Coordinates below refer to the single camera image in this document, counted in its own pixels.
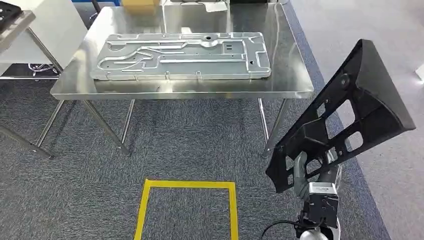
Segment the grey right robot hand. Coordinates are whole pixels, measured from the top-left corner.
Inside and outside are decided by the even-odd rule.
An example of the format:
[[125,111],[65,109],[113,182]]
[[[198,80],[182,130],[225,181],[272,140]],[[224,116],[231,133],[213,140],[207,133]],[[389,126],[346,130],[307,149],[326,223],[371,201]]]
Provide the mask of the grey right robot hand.
[[308,202],[316,202],[325,198],[337,201],[337,182],[340,179],[340,167],[332,166],[321,172],[317,181],[308,181],[306,174],[306,162],[308,155],[302,151],[294,160],[293,166],[293,186],[296,195]]

